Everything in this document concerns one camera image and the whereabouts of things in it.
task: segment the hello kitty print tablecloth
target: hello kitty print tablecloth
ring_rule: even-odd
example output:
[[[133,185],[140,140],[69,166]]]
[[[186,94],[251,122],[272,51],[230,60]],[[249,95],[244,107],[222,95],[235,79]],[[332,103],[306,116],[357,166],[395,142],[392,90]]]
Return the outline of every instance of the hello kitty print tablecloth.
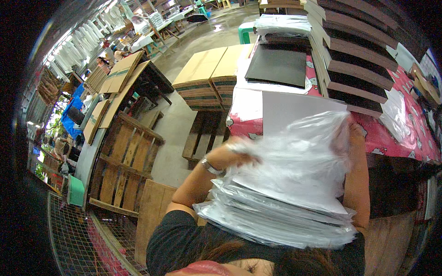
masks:
[[[387,128],[381,125],[377,119],[369,115],[352,112],[352,117],[362,126],[366,136],[366,152],[393,157],[409,157],[423,162],[430,160],[440,161],[440,149],[431,136],[427,121],[422,115],[422,109],[410,95],[413,81],[407,77],[401,66],[399,66],[396,72],[390,70],[388,72],[394,81],[393,88],[404,95],[405,109],[407,111],[406,123],[410,128],[410,134],[401,143],[398,143],[388,132]],[[307,56],[305,75],[312,83],[312,88],[307,94],[320,97],[321,94],[318,91],[311,56]],[[262,118],[241,122],[237,114],[231,113],[227,117],[227,126],[230,129],[231,135],[234,136],[244,135],[251,139],[256,139],[263,135]]]

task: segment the woman's hand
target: woman's hand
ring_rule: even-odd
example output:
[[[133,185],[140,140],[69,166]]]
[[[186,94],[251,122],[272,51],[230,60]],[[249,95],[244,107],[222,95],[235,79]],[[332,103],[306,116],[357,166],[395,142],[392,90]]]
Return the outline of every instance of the woman's hand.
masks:
[[[209,164],[216,170],[225,170],[230,166],[242,166],[250,162],[259,162],[257,158],[248,154],[231,151],[228,144],[238,142],[244,142],[244,139],[237,136],[231,137],[228,141],[224,142],[223,145],[209,152],[207,154]]]

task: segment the clear plastic wrap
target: clear plastic wrap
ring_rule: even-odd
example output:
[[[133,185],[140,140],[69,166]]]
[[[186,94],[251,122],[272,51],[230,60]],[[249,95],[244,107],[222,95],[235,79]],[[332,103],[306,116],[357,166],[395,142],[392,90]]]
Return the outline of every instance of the clear plastic wrap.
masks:
[[[287,37],[307,38],[310,36],[310,25],[304,15],[266,15],[255,20],[258,35],[265,42],[266,34],[278,34]]]
[[[355,211],[343,194],[348,162],[348,112],[325,112],[290,124],[279,136],[231,147],[261,159],[215,179],[199,216],[266,245],[339,248],[354,239]]]
[[[382,115],[379,117],[381,123],[390,131],[391,135],[400,143],[410,135],[410,128],[406,124],[406,110],[404,95],[392,88],[385,90],[388,100],[381,104]]]

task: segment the blue tarp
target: blue tarp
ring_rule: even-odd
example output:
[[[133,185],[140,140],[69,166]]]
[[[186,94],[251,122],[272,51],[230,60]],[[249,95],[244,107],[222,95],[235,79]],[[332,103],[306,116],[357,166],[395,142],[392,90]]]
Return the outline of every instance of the blue tarp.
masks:
[[[68,104],[66,109],[63,111],[63,114],[61,115],[61,119],[60,119],[61,123],[65,127],[66,131],[75,140],[75,138],[77,138],[78,135],[83,134],[83,132],[79,129],[74,129],[75,123],[68,117],[68,110],[69,110],[69,108],[71,108],[71,106],[76,107],[78,110],[81,109],[81,107],[83,106],[83,102],[80,100],[80,96],[75,96],[72,99],[72,101]]]
[[[84,84],[84,83],[80,84],[80,86],[77,87],[77,89],[75,90],[74,94],[72,94],[73,97],[76,97],[76,96],[80,97],[80,96],[81,96],[81,94],[82,94],[83,91],[84,91],[83,84]]]

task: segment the green plastic chair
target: green plastic chair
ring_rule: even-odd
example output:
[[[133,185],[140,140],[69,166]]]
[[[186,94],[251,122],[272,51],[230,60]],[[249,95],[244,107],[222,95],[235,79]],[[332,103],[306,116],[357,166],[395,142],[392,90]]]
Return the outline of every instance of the green plastic chair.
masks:
[[[83,182],[80,179],[73,177],[72,175],[69,175],[68,179],[68,204],[82,207],[84,200]]]
[[[240,37],[240,44],[250,44],[250,36],[248,33],[253,32],[253,22],[242,23],[238,27],[238,36]]]
[[[204,14],[208,18],[206,9],[204,7],[199,7],[198,10],[199,10],[199,13]]]

